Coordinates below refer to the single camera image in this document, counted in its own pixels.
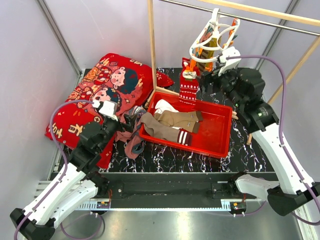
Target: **red pillow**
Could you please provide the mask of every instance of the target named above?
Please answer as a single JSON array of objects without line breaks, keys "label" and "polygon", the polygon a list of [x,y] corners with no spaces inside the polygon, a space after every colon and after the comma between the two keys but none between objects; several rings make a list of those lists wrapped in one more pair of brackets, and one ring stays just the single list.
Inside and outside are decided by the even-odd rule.
[{"label": "red pillow", "polygon": [[[166,87],[173,81],[157,72],[157,84]],[[83,78],[69,95],[71,100],[111,100],[118,103],[116,115],[140,106],[153,91],[152,69],[133,59],[108,53]],[[79,102],[66,105],[53,119],[53,131],[57,140],[70,148],[75,148],[83,126],[91,121],[102,124],[102,119],[91,104]],[[45,135],[51,139],[50,128]]]}]

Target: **marble pattern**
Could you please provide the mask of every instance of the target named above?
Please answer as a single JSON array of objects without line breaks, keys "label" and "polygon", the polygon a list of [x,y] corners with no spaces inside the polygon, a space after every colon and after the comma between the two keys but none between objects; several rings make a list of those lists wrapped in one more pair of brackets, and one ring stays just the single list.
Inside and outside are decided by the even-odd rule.
[{"label": "marble pattern", "polygon": [[[167,74],[175,81],[175,84],[168,89],[179,92],[181,68],[159,68],[158,71]],[[210,94],[210,89],[205,94],[199,91],[197,99],[231,106],[231,102],[225,96],[220,93]],[[126,143],[119,141],[113,144],[109,168],[101,168],[99,172],[273,172],[258,143],[253,139],[251,145],[246,145],[247,138],[246,129],[233,119],[229,152],[227,157],[220,159],[151,142],[146,142],[143,153],[136,159],[129,159],[124,152]]]}]

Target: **red plastic tray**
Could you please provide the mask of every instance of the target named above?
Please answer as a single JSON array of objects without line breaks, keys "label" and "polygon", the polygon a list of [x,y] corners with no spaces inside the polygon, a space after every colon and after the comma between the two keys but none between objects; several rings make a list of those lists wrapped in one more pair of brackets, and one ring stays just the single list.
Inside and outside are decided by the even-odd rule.
[{"label": "red plastic tray", "polygon": [[156,92],[150,101],[149,113],[154,114],[156,103],[161,99],[166,100],[179,112],[201,111],[203,121],[200,122],[198,133],[192,133],[190,146],[152,137],[146,132],[144,125],[140,129],[140,137],[152,143],[215,158],[224,158],[228,155],[232,120],[231,107],[197,100],[194,107],[186,109],[181,106],[179,96]]}]

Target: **cartoon character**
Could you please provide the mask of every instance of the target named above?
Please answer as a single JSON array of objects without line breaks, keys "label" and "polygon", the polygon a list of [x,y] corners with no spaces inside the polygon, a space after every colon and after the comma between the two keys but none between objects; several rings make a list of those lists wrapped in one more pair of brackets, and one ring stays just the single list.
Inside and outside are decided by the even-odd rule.
[{"label": "cartoon character", "polygon": [[123,94],[131,94],[138,84],[137,73],[125,67],[120,67],[111,74],[113,88]]},{"label": "cartoon character", "polygon": [[[74,91],[70,94],[70,96],[67,98],[67,101],[72,100],[89,100],[91,101],[91,97],[94,95],[94,91],[91,87],[86,86],[83,89],[80,86],[77,86]],[[87,106],[88,103],[86,102],[77,102],[76,106],[79,109],[84,108]]]},{"label": "cartoon character", "polygon": [[117,112],[120,110],[121,107],[121,98],[119,93],[116,92],[113,88],[104,87],[101,90],[97,91],[92,100],[98,100],[100,102],[104,101],[112,101],[118,104]]},{"label": "cartoon character", "polygon": [[95,85],[101,85],[108,82],[111,78],[112,71],[107,66],[101,67],[100,71],[98,72],[98,76],[95,77],[93,83]]}]

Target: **metal rod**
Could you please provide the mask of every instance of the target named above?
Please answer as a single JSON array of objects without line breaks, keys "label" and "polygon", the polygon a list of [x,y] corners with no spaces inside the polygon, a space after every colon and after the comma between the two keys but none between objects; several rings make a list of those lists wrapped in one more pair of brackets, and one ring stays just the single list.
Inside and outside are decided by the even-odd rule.
[{"label": "metal rod", "polygon": [[[212,11],[213,11],[213,10],[208,9],[208,8],[194,6],[194,5],[190,5],[190,4],[186,4],[186,3],[182,3],[182,2],[178,2],[178,1],[172,1],[172,0],[159,0],[159,1],[170,3],[170,4],[175,4],[175,5],[179,5],[179,6],[184,6],[184,7],[191,8],[191,9],[197,9],[197,10],[201,10],[201,11],[209,12],[209,13],[212,13]],[[226,17],[237,18],[237,19],[241,19],[241,20],[244,20],[244,21],[247,21],[247,22],[266,25],[266,26],[269,26],[269,27],[285,29],[285,30],[289,30],[289,31],[293,31],[293,32],[301,33],[301,34],[312,35],[312,36],[320,36],[320,33],[313,32],[313,31],[306,31],[306,30],[299,29],[299,28],[281,26],[279,24],[274,24],[274,23],[270,23],[270,22],[266,22],[266,21],[260,21],[260,20],[256,20],[256,19],[251,19],[251,18],[238,16],[238,15],[234,15],[234,14],[229,14],[229,13],[225,13],[225,12],[221,12],[221,11],[219,11],[218,13],[220,15],[223,15],[223,16],[226,16]]]},{"label": "metal rod", "polygon": [[69,49],[69,47],[68,47],[68,45],[66,43],[66,40],[64,39],[64,37],[62,35],[62,33],[60,32],[60,30],[58,28],[58,25],[57,25],[53,15],[52,15],[51,11],[49,10],[49,8],[47,6],[46,1],[45,0],[35,0],[35,1],[38,3],[38,5],[39,5],[44,17],[46,18],[48,24],[50,25],[53,34],[55,35],[58,43],[60,44],[65,56],[69,60],[69,62],[71,64],[73,70],[75,71],[77,77],[79,77],[81,75],[82,70],[79,67],[76,59],[73,56],[73,54],[71,53],[71,51],[70,51],[70,49]]},{"label": "metal rod", "polygon": [[[284,13],[292,14],[299,2],[300,2],[300,0],[291,0]],[[288,22],[287,20],[281,19],[278,24],[281,26],[285,26],[287,24],[287,22]],[[281,28],[276,28],[274,30],[269,42],[267,43],[265,49],[263,50],[263,53],[262,53],[263,56],[269,55],[271,49],[273,48],[274,44],[276,43],[276,41],[282,31],[283,31],[283,29],[281,29]],[[262,58],[259,59],[259,61],[257,62],[256,66],[255,66],[255,69],[259,70],[264,62],[265,62],[264,59],[262,59]]]}]

